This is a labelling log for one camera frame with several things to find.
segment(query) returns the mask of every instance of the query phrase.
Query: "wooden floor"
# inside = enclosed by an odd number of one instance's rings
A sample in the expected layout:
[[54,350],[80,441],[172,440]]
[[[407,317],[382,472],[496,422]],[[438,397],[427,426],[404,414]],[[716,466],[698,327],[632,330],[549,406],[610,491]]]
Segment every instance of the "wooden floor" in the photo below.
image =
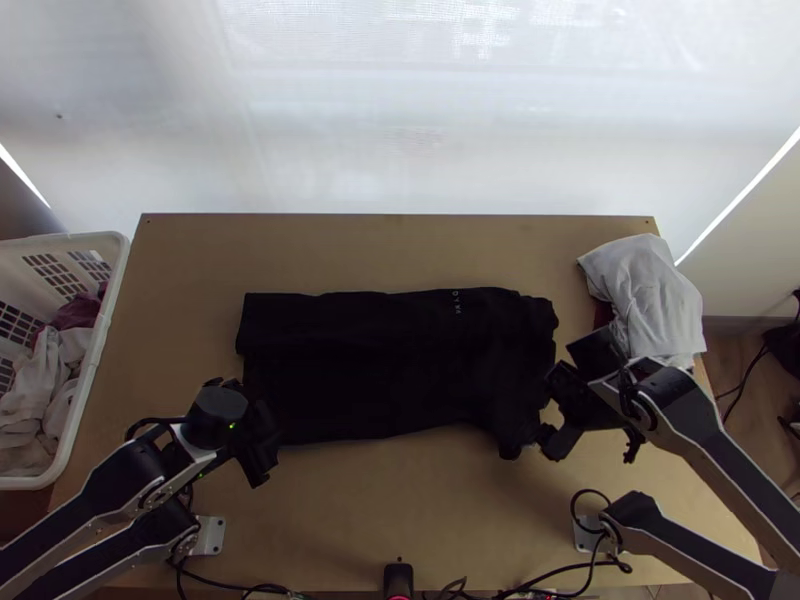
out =
[[[761,338],[757,335],[722,336],[707,332],[706,339],[708,352],[704,355],[704,361],[711,385],[715,393],[719,394],[739,383],[748,363],[761,347]],[[721,410],[725,410],[727,402],[732,398],[730,396],[721,401]],[[745,393],[728,421],[731,435],[790,495],[800,493],[800,441],[789,437],[776,418],[778,415],[790,416],[793,402],[796,403],[797,400],[800,400],[800,382],[786,373],[771,356],[766,356],[753,370]],[[29,493],[0,492],[0,540],[12,538],[41,518],[47,508],[49,496],[49,490]],[[766,563],[771,562],[768,556],[764,560]],[[188,596],[191,600],[215,600],[236,598],[238,594],[191,589]],[[369,597],[364,594],[324,596],[352,596],[361,600]],[[176,594],[173,590],[143,593],[141,590],[109,588],[92,597],[95,600],[166,600],[175,598]],[[709,600],[708,593],[693,584],[594,590],[588,597],[602,600]]]

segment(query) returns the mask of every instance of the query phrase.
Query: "black cable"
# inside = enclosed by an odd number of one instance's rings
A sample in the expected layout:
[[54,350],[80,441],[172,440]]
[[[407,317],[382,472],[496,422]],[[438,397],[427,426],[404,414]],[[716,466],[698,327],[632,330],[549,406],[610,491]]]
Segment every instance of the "black cable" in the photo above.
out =
[[128,430],[125,432],[125,441],[129,442],[133,439],[136,435],[136,432],[139,431],[145,425],[172,425],[176,423],[185,423],[186,417],[147,417],[144,419],[139,419],[128,427]]
[[[797,323],[798,320],[800,320],[800,293],[796,294],[795,297],[797,298],[798,306],[797,306],[797,312],[795,313],[794,319],[792,320],[793,323]],[[750,377],[750,372],[753,370],[756,364],[758,364],[758,361],[764,358],[767,354],[769,354],[769,350],[767,349],[767,345],[764,344],[763,346],[761,346],[761,349],[758,351],[758,353],[755,355],[753,360],[748,365],[747,370],[745,371],[744,376],[742,377],[742,380],[739,382],[739,384],[729,389],[727,392],[723,392],[718,396],[714,397],[715,400],[720,400],[725,396],[733,394],[734,392],[737,391],[739,392],[738,394],[736,394],[736,398],[733,399],[733,402],[730,403],[728,409],[725,411],[725,416],[722,417],[723,423],[725,423],[725,421],[728,420],[728,417],[733,411],[733,407],[736,406],[739,403],[739,400],[742,399],[742,395],[744,394],[744,387],[745,385],[747,385],[747,379]]]
[[[733,409],[739,404],[739,400],[742,399],[742,395],[744,394],[745,386],[747,385],[747,380],[750,378],[750,373],[753,371],[755,366],[758,364],[762,358],[764,358],[767,354],[769,354],[769,350],[767,350],[766,344],[761,347],[761,350],[758,351],[756,357],[750,362],[747,366],[747,370],[744,372],[744,377],[742,377],[742,382],[739,384],[739,393],[736,394],[736,398],[728,405],[727,410],[725,411],[725,415],[722,417],[722,423],[725,424],[728,421],[728,417],[731,416]],[[723,396],[727,395],[729,392],[725,392],[725,394],[720,395],[719,397],[722,398]]]
[[[597,543],[594,545],[594,550],[592,550],[592,560],[591,560],[591,562],[589,564],[589,575],[587,575],[586,583],[583,584],[583,587],[581,589],[579,589],[577,592],[571,592],[569,594],[558,593],[557,597],[559,597],[559,598],[577,598],[578,596],[583,594],[583,592],[585,592],[586,590],[589,589],[589,586],[592,585],[592,578],[594,577],[594,567],[595,567],[595,562],[597,562],[597,552],[600,550],[600,544],[602,544],[603,540],[606,539],[607,537],[608,537],[608,534],[605,534],[605,535],[601,535],[599,538],[597,538]],[[544,581],[545,579],[547,579],[547,577],[552,577],[552,575],[551,574],[542,575],[541,577],[539,577],[539,579],[538,579],[538,581],[536,581],[536,583],[538,583],[539,581]]]
[[181,577],[183,576],[183,565],[185,562],[186,559],[184,558],[175,568],[175,587],[178,589],[178,597],[181,600],[189,600],[189,598],[186,597],[186,592],[183,591],[183,583],[181,582]]
[[[763,358],[764,355],[766,354],[766,352],[765,352],[766,348],[767,348],[766,344],[761,346],[761,348],[756,353],[756,356],[753,359],[753,361],[757,362],[757,361],[761,360],[761,358]],[[718,395],[714,396],[714,400],[721,400],[725,396],[730,396],[734,392],[739,391],[746,382],[747,382],[747,374],[745,373],[745,376],[739,381],[739,383],[737,383],[734,387],[729,389],[727,392],[722,392],[721,394],[718,394]]]
[[569,513],[572,515],[572,520],[575,522],[575,524],[584,531],[594,534],[603,534],[606,532],[605,529],[590,529],[586,527],[583,523],[581,523],[580,519],[578,519],[578,515],[575,512],[575,506],[578,503],[578,500],[580,500],[581,496],[585,496],[586,494],[594,494],[595,496],[600,496],[603,500],[606,501],[606,508],[611,506],[611,500],[609,500],[608,496],[606,496],[603,492],[600,492],[598,490],[593,490],[591,488],[584,488],[582,490],[578,490],[572,496],[572,500],[569,501]]
[[[626,575],[629,575],[630,573],[633,572],[633,567],[631,567],[626,562],[622,562],[617,557],[612,557],[610,560],[600,560],[600,561],[597,560],[597,550],[600,548],[600,543],[606,537],[608,537],[607,534],[601,536],[600,539],[597,540],[597,544],[595,544],[595,549],[592,552],[592,560],[590,562],[576,563],[574,565],[567,565],[565,567],[560,567],[558,569],[553,569],[552,571],[550,571],[548,573],[545,573],[544,575],[540,575],[539,577],[536,577],[535,579],[531,579],[530,581],[526,581],[525,583],[515,587],[514,589],[506,590],[504,592],[498,593],[497,596],[495,596],[495,600],[505,600],[505,598],[508,598],[509,596],[511,596],[513,594],[524,594],[526,592],[538,592],[540,594],[547,594],[549,596],[553,596],[554,598],[574,598],[577,595],[580,595],[583,592],[585,592],[587,589],[589,589],[589,586],[592,584],[592,577],[594,575],[594,567],[615,566],[620,571],[625,573]],[[575,571],[577,569],[586,569],[586,568],[589,569],[589,577],[587,578],[587,581],[584,584],[584,587],[581,588],[578,592],[573,592],[572,594],[556,594],[556,593],[554,593],[552,591],[541,590],[541,589],[537,589],[537,588],[533,587],[537,583],[541,583],[542,581],[544,581],[546,579],[550,579],[551,577],[555,577],[556,575],[560,575],[561,573],[566,573],[567,571]]]
[[198,575],[197,573],[192,573],[191,571],[186,569],[186,567],[184,566],[185,563],[186,563],[186,560],[187,559],[184,558],[177,565],[174,562],[171,562],[171,561],[167,561],[167,564],[170,567],[172,567],[173,569],[175,569],[176,571],[178,571],[178,574],[179,574],[178,577],[179,578],[181,576],[185,575],[186,577],[189,577],[190,579],[194,579],[195,581],[199,581],[200,583],[204,583],[205,585],[208,585],[208,586],[211,586],[211,587],[217,587],[217,588],[220,588],[220,589],[223,589],[223,590],[233,590],[233,591],[236,591],[236,592],[245,592],[245,593],[252,593],[252,592],[267,592],[267,593],[273,593],[273,594],[289,594],[289,593],[291,593],[291,590],[289,590],[289,588],[285,588],[282,585],[278,585],[278,584],[275,584],[275,583],[260,583],[258,585],[254,585],[254,586],[248,587],[246,585],[235,585],[235,584],[231,584],[231,583],[223,583],[221,581],[214,581],[213,579],[208,579],[206,577],[202,577],[202,576]]

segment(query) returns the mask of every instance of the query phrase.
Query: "white wall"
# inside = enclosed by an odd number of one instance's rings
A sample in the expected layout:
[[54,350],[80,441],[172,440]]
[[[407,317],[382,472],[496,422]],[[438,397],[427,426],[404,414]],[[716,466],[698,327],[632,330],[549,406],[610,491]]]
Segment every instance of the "white wall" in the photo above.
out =
[[679,255],[800,124],[800,4],[0,3],[0,142],[142,211],[654,215]]
[[794,316],[800,287],[800,144],[689,254],[704,313]]

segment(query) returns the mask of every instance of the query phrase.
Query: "cable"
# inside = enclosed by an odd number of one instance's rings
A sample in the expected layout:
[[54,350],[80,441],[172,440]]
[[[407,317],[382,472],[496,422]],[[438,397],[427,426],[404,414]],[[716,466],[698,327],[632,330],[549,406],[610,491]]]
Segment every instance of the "cable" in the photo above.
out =
[[189,600],[186,597],[186,592],[183,590],[183,583],[181,582],[181,576],[183,575],[183,565],[186,562],[184,558],[181,562],[178,563],[177,568],[175,569],[175,587],[178,589],[178,597],[181,600]]
[[242,596],[246,598],[249,594],[253,592],[267,592],[273,594],[291,594],[291,590],[289,588],[285,588],[282,585],[277,585],[274,583],[260,583],[254,586],[246,586],[246,585],[235,585],[230,583],[223,583],[221,581],[214,581],[213,579],[208,579],[206,577],[202,577],[197,573],[192,573],[191,571],[187,570],[185,567],[186,561],[188,558],[184,558],[180,563],[175,564],[172,561],[167,561],[167,564],[177,571],[177,581],[176,585],[178,587],[178,595],[180,596],[181,600],[186,600],[185,592],[183,592],[183,588],[180,585],[181,577],[186,575],[190,579],[194,579],[195,581],[199,581],[200,583],[204,583],[205,585],[209,585],[211,587],[220,588],[223,590],[233,590],[236,592],[245,592]]
[[[794,315],[792,323],[797,323],[797,321],[800,320],[800,289],[792,292],[792,295],[794,295],[794,297],[797,298],[798,302],[797,312]],[[722,417],[723,423],[725,423],[728,420],[728,417],[730,416],[731,412],[733,412],[733,408],[739,403],[739,400],[742,399],[742,395],[744,394],[744,388],[747,385],[747,379],[750,377],[751,371],[756,366],[756,364],[758,364],[758,361],[764,358],[767,354],[769,354],[769,349],[767,349],[767,345],[764,344],[761,346],[761,349],[759,349],[758,353],[753,358],[753,360],[750,361],[750,364],[747,366],[747,370],[745,371],[744,376],[742,377],[742,380],[739,382],[739,384],[736,387],[729,389],[727,392],[723,392],[718,396],[714,397],[715,400],[721,400],[725,396],[729,396],[737,391],[739,392],[738,394],[736,394],[736,398],[733,399],[733,402],[730,403],[728,409],[725,411],[725,416]]]
[[[597,562],[597,552],[600,550],[600,544],[602,544],[603,540],[606,539],[607,537],[608,534],[605,534],[597,538],[597,543],[594,545],[594,550],[592,550],[592,561],[589,563],[589,575],[586,577],[586,583],[583,584],[583,587],[579,589],[577,592],[571,592],[569,594],[559,593],[558,594],[559,597],[577,598],[583,592],[589,589],[589,586],[592,585],[592,578],[594,577],[594,567],[595,567],[595,562]],[[547,579],[547,577],[552,577],[552,575],[551,574],[548,574],[547,576],[543,575],[542,577],[539,577],[539,581],[544,581],[545,579]]]
[[139,419],[136,423],[128,427],[128,430],[125,432],[125,441],[129,442],[132,440],[136,432],[145,425],[172,425],[185,422],[186,417],[147,417],[145,419]]
[[[761,360],[761,358],[763,358],[764,355],[767,354],[766,349],[767,349],[767,345],[766,344],[761,346],[761,348],[759,348],[758,352],[756,353],[756,356],[753,359],[753,362],[751,362],[750,364],[752,365],[753,363],[758,362],[759,360]],[[717,396],[714,396],[714,400],[721,400],[725,396],[730,396],[734,392],[740,390],[745,383],[747,383],[747,372],[745,372],[745,376],[742,378],[742,380],[738,384],[736,384],[736,386],[732,387],[727,392],[722,392],[721,394],[718,394]]]
[[765,344],[765,345],[763,345],[761,347],[761,350],[758,351],[758,354],[756,354],[756,357],[752,361],[750,361],[750,364],[747,366],[747,370],[744,372],[744,377],[742,377],[742,382],[737,386],[737,388],[734,388],[733,390],[729,390],[729,391],[727,391],[724,394],[721,394],[719,396],[719,398],[722,398],[723,396],[727,396],[728,394],[733,393],[734,391],[736,391],[736,389],[739,390],[739,393],[736,394],[736,398],[734,398],[733,401],[728,405],[728,408],[725,411],[725,415],[722,417],[722,423],[723,424],[725,424],[728,421],[728,417],[731,416],[731,413],[733,412],[733,409],[736,407],[737,404],[739,404],[739,400],[742,399],[742,395],[744,394],[744,389],[745,389],[745,386],[747,385],[747,380],[750,377],[750,373],[753,371],[755,366],[758,364],[758,361],[760,361],[762,358],[764,358],[767,354],[769,354],[769,350],[767,350],[767,346]]
[[572,520],[578,527],[580,527],[581,529],[583,529],[588,533],[603,534],[606,532],[605,529],[589,529],[583,523],[581,523],[580,519],[578,519],[578,515],[575,512],[575,505],[578,503],[578,500],[580,500],[581,496],[585,496],[586,494],[594,494],[596,496],[600,496],[603,500],[606,501],[606,508],[611,506],[611,500],[609,500],[608,496],[606,496],[603,492],[600,492],[598,490],[593,490],[591,488],[584,488],[582,490],[578,490],[572,496],[572,500],[569,501],[569,512],[572,515]]

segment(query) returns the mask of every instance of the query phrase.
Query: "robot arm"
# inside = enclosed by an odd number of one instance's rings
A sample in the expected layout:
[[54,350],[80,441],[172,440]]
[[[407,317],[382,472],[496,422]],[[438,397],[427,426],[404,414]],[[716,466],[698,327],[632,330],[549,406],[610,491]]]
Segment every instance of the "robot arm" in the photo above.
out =
[[[640,492],[600,514],[618,548],[656,556],[724,600],[800,598],[800,511],[728,435],[694,378],[649,358],[627,363],[607,329],[567,348],[577,369],[560,363],[550,385],[572,445],[584,431],[616,426],[631,439],[626,462],[645,440],[682,456],[782,569],[767,569],[689,531]],[[560,444],[559,430],[545,432],[545,455],[566,456],[572,446]]]
[[[188,484],[236,458],[251,487],[277,464],[277,428],[236,382],[208,382],[186,417],[117,448],[83,489],[0,550],[0,599],[80,598],[137,565],[218,553],[222,519],[196,518],[178,499]],[[171,441],[159,447],[159,438]],[[133,523],[86,550],[109,525]]]

